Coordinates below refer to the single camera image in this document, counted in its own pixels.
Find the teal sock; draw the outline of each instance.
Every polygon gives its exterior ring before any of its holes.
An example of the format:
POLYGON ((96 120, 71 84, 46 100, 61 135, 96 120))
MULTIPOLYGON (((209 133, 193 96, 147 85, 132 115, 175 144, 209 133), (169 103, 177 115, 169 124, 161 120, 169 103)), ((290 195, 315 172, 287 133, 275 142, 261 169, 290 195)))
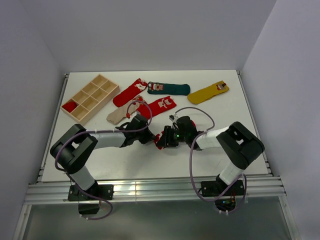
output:
POLYGON ((170 84, 161 82, 148 83, 148 94, 166 94, 166 95, 184 95, 190 93, 190 86, 188 84, 170 84))

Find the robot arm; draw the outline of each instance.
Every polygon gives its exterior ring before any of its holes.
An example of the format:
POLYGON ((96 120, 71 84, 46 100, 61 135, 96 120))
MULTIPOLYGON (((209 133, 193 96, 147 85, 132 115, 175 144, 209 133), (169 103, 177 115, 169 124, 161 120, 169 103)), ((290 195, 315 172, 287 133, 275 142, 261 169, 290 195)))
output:
MULTIPOLYGON (((142 129, 148 121, 141 115, 135 116, 131 122, 126 122, 118 130, 134 131, 142 129)), ((50 149, 50 154, 56 158, 62 146, 73 136, 85 132, 86 129, 80 125, 73 125, 50 149)), ((94 149, 118 147, 123 148, 133 144, 138 140, 142 144, 153 141, 155 136, 146 128, 135 132, 108 132, 99 134, 85 133, 70 142, 61 152, 57 162, 63 167, 65 172, 75 181, 75 183, 86 193, 98 196, 99 186, 97 181, 89 173, 85 166, 90 154, 94 149)))
MULTIPOLYGON (((173 124, 165 126, 157 147, 177 147, 185 142, 191 147, 194 139, 202 131, 197 131, 195 124, 188 116, 169 117, 173 124)), ((216 184, 224 190, 230 185, 260 154, 265 150, 264 144, 244 125, 236 121, 228 127, 210 130, 195 141, 195 150, 220 147, 230 159, 229 164, 217 176, 216 184)))

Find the yellow sock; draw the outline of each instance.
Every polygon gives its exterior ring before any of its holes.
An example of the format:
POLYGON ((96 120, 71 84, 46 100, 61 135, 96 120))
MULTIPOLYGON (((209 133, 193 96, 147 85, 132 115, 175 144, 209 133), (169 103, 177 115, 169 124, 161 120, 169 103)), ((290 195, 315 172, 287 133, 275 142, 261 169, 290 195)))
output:
POLYGON ((229 87, 224 81, 218 81, 211 86, 190 93, 187 98, 192 104, 200 104, 207 101, 218 94, 223 94, 229 90, 229 87))

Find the beige sock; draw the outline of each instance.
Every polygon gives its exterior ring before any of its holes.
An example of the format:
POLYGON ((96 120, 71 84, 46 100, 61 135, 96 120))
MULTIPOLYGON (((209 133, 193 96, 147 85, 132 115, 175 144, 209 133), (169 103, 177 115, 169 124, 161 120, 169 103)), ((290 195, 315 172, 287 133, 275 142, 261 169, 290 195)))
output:
MULTIPOLYGON (((117 125, 118 123, 121 122, 122 119, 124 119, 127 115, 127 108, 129 106, 130 103, 132 103, 133 100, 127 102, 125 105, 118 107, 116 110, 114 110, 113 112, 111 112, 107 117, 106 120, 109 123, 112 123, 113 125, 117 125)), ((138 107, 139 107, 139 103, 135 102, 133 104, 131 104, 131 106, 129 107, 129 114, 132 114, 133 112, 135 112, 138 107)))

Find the white wall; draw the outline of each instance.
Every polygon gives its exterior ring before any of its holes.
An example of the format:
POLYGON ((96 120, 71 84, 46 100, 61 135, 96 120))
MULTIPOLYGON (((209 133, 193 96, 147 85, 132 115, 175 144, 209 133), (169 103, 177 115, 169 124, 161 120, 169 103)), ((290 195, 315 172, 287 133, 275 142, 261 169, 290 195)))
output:
POLYGON ((65 72, 242 69, 276 0, 21 0, 65 72))
POLYGON ((320 1, 278 0, 242 77, 304 240, 320 236, 319 65, 320 1))
POLYGON ((63 75, 18 0, 0 7, 0 239, 39 172, 63 75))

